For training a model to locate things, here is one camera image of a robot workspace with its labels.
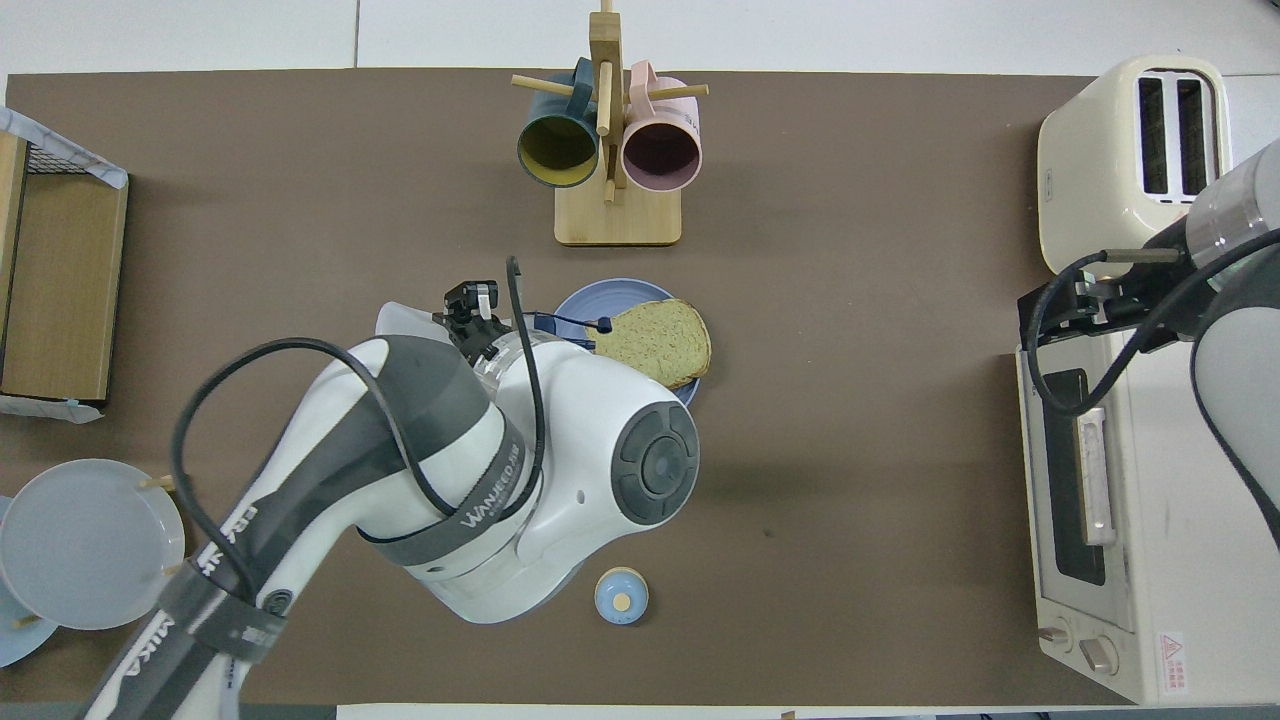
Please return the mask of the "teal mug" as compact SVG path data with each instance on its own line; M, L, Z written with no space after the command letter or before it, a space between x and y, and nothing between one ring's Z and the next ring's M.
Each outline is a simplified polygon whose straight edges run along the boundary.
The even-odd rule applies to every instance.
M596 82L591 59L582 56L571 72L553 74L568 95L536 90L521 129L516 152L521 167L538 182L568 188L588 181L599 163Z

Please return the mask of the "wooden mug tree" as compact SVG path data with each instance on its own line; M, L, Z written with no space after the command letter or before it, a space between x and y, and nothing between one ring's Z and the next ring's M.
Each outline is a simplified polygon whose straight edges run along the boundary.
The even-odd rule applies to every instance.
M598 0L589 19L589 54L595 69L599 163L584 183L554 191L554 237L564 246L671 246L682 234L681 193L652 192L625 174L621 141L628 105L631 67L622 54L621 15L613 0ZM511 83L532 91L568 95L550 79L516 74ZM652 91L653 99L705 97L707 85Z

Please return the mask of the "white toaster oven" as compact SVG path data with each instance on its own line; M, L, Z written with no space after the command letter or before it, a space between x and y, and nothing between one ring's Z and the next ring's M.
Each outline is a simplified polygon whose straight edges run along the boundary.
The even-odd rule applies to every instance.
M1079 420L1015 363L1041 652L1143 706L1280 705L1280 551L1189 345L1137 356Z

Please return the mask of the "blue round plate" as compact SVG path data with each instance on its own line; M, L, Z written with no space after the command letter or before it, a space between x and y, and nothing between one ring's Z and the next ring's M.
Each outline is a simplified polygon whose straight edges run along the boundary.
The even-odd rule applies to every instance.
M594 322L599 316L616 316L621 313L644 302L675 299L675 296L646 281L635 278L609 278L596 281L573 291L552 313L557 316L567 316L580 322ZM554 319L553 334L566 340L585 341L586 329L573 323ZM673 389L673 393L685 405L691 405L700 380L694 379Z

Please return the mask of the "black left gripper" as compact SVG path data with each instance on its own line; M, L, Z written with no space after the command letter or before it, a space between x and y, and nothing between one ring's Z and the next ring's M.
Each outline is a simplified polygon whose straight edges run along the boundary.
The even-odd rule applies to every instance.
M515 332L499 319L495 282L462 282L444 293L444 309L435 314L435 323L454 323L454 345L467 363L492 360L498 351L495 342Z

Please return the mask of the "toasted bread slice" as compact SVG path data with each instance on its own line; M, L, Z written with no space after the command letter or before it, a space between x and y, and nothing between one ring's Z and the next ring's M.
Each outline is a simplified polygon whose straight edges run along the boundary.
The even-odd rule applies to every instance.
M712 342L701 314L681 299L637 304L611 318L608 333L586 329L595 354L676 389L710 369Z

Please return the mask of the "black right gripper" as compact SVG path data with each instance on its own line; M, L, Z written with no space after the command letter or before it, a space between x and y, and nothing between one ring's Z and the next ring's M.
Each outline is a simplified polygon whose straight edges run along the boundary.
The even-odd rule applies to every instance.
M1065 284L1044 302L1039 315L1037 340L1052 342L1052 338L1070 331L1075 323L1085 325L1106 325L1111 331L1125 331L1139 325L1152 311L1164 304L1172 291L1197 270L1190 260L1184 240L1152 240L1147 249L1175 249L1180 259L1175 263L1142 263L1115 281L1097 277L1088 270L1075 274L1073 283ZM1036 328L1036 307L1050 284L1042 284L1024 293L1018 300L1018 338L1020 346L1027 346L1028 332ZM1196 283L1185 296L1158 324L1151 340L1140 346L1143 351L1155 351L1172 341L1192 342L1203 323L1216 290L1207 281Z

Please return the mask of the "brown table mat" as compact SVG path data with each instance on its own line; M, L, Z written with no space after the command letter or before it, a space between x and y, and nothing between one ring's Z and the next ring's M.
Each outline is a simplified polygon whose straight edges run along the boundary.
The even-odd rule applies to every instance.
M246 702L1114 703L1038 644L1012 361L1050 275L1037 135L1087 78L686 70L710 94L681 240L567 249L516 161L531 95L509 77L13 76L4 102L131 195L105 415L0 416L0 493L78 457L164 473L177 414L238 354L356 345L384 302L438 309L508 256L547 311L635 277L713 342L685 509L493 626L346 532ZM627 626L593 601L618 566L650 591Z

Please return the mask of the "pink mug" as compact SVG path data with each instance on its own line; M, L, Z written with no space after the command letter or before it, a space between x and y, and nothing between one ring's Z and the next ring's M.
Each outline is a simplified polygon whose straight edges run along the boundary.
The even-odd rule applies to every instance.
M658 76L649 60L636 61L631 67L621 161L628 179L644 190L682 190L694 182L701 169L698 100L650 96L652 91L686 86L681 79Z

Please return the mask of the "blue service bell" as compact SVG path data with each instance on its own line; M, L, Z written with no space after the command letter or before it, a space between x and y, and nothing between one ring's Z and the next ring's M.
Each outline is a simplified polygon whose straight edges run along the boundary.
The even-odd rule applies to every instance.
M648 611L650 591L644 577L632 568L618 566L602 574L593 601L596 614L620 626L639 623Z

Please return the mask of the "light blue plate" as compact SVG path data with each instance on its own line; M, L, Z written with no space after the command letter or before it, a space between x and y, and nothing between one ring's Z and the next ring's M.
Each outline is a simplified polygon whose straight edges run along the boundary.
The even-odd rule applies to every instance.
M0 667L12 666L31 656L59 628L18 598L8 575L0 559Z

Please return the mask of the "cream two-slot toaster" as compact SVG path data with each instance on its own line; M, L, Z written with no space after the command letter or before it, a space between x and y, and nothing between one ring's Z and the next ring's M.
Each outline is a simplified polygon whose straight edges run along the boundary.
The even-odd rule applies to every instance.
M1126 59L1051 111L1037 140L1039 249L1051 272L1139 249L1233 164L1228 95L1211 63Z

